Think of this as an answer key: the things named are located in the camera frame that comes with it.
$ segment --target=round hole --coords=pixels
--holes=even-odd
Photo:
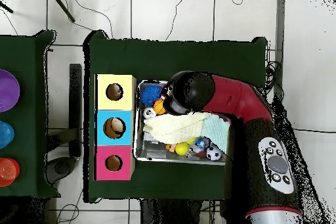
[[[123,166],[123,160],[116,155],[109,156],[105,161],[105,166],[110,171],[119,171]]]
[[[118,139],[123,136],[126,131],[126,124],[120,118],[109,118],[103,126],[104,134],[111,139]]]
[[[118,101],[123,97],[123,88],[117,83],[109,84],[106,88],[106,96],[111,101]]]

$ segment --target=yellow towel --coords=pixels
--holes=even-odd
[[[203,120],[208,116],[210,114],[201,112],[180,116],[164,114],[144,120],[144,131],[165,144],[177,144],[199,137]]]

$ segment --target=stacked boxes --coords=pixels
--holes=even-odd
[[[96,75],[95,180],[129,181],[133,158],[136,79],[131,75]]]

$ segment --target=pink box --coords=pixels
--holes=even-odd
[[[106,167],[109,156],[119,156],[122,166],[117,171]],[[135,168],[135,159],[131,146],[97,146],[96,180],[97,181],[129,181]]]

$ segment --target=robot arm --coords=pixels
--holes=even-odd
[[[297,185],[271,111],[257,90],[240,81],[203,72],[179,72],[163,88],[170,114],[212,112],[243,121],[245,154],[234,186],[243,195],[240,213],[250,224],[301,224]]]

